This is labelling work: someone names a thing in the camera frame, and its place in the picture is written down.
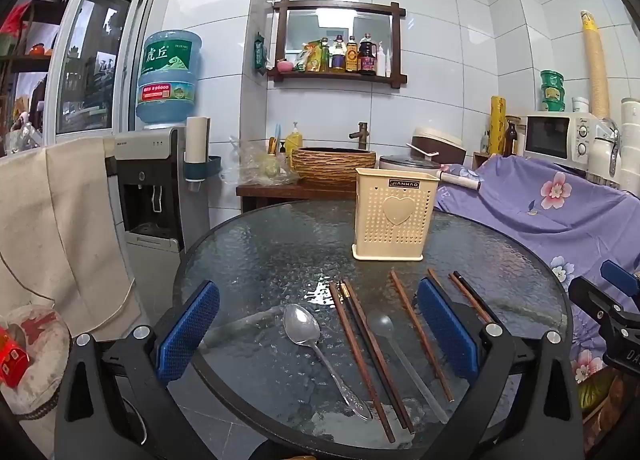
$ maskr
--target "blue water jug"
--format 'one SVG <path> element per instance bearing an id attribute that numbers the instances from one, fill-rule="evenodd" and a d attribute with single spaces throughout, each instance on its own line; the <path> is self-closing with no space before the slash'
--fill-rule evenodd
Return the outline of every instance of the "blue water jug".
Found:
<path id="1" fill-rule="evenodd" d="M 201 46 L 189 31 L 160 31 L 145 40 L 136 103 L 140 120 L 184 123 L 193 115 Z"/>

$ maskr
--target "blue gripper pad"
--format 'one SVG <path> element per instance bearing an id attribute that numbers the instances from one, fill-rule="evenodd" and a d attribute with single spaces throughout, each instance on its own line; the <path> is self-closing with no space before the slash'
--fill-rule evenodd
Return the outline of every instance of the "blue gripper pad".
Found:
<path id="1" fill-rule="evenodd" d="M 220 308 L 220 291 L 207 282 L 158 348 L 156 376 L 164 384 L 182 377 Z"/>
<path id="2" fill-rule="evenodd" d="M 458 377 L 463 377 L 472 385 L 479 372 L 476 342 L 427 278 L 423 278 L 418 284 L 417 298 L 422 316 L 437 339 L 447 362 Z"/>
<path id="3" fill-rule="evenodd" d="M 602 262 L 600 276 L 629 297 L 640 291 L 636 277 L 611 260 Z"/>

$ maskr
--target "cream plastic utensil holder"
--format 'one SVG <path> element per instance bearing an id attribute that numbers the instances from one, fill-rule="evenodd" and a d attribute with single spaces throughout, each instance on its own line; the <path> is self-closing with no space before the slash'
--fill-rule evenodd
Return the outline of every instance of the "cream plastic utensil holder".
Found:
<path id="1" fill-rule="evenodd" d="M 356 168 L 357 260 L 419 262 L 438 179 L 428 173 Z"/>

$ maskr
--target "microwave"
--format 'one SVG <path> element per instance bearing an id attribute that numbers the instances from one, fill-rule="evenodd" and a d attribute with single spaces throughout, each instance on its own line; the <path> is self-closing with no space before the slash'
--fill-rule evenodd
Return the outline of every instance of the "microwave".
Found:
<path id="1" fill-rule="evenodd" d="M 586 112 L 531 113 L 523 156 L 586 171 L 596 120 Z"/>

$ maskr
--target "metal screw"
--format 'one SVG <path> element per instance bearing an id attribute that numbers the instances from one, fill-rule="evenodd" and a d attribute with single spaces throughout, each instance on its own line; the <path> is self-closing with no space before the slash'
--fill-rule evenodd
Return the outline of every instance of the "metal screw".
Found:
<path id="1" fill-rule="evenodd" d="M 502 335 L 502 327 L 500 325 L 496 325 L 495 323 L 489 323 L 486 326 L 486 332 L 490 336 L 498 337 Z"/>
<path id="2" fill-rule="evenodd" d="M 89 341 L 91 341 L 91 336 L 89 334 L 80 334 L 78 339 L 76 339 L 76 343 L 78 343 L 79 346 L 84 346 Z"/>
<path id="3" fill-rule="evenodd" d="M 148 326 L 139 326 L 133 331 L 133 337 L 136 339 L 144 339 L 150 332 Z"/>
<path id="4" fill-rule="evenodd" d="M 560 334 L 556 331 L 551 331 L 546 335 L 546 338 L 549 339 L 549 341 L 551 341 L 554 345 L 557 345 L 559 342 L 562 341 L 562 338 L 560 337 Z"/>

